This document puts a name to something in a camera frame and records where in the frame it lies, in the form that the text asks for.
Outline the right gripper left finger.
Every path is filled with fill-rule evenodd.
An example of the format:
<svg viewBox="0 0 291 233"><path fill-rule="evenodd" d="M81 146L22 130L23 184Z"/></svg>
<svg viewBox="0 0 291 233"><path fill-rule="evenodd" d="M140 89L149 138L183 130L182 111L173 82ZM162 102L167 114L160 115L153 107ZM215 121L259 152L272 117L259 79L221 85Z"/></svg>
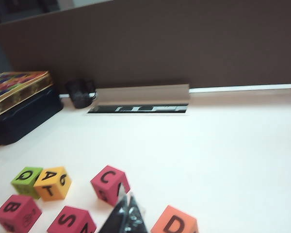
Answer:
<svg viewBox="0 0 291 233"><path fill-rule="evenodd" d="M123 233L127 220L127 194L121 185L118 189L118 200L99 233Z"/></svg>

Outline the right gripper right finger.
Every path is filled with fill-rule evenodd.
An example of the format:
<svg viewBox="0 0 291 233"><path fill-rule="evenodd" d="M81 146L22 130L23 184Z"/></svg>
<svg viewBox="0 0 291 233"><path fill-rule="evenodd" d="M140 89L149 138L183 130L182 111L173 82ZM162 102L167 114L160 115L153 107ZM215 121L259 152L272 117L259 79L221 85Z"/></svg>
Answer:
<svg viewBox="0 0 291 233"><path fill-rule="evenodd" d="M128 215L125 224L126 233L148 233L142 213L134 195L130 196Z"/></svg>

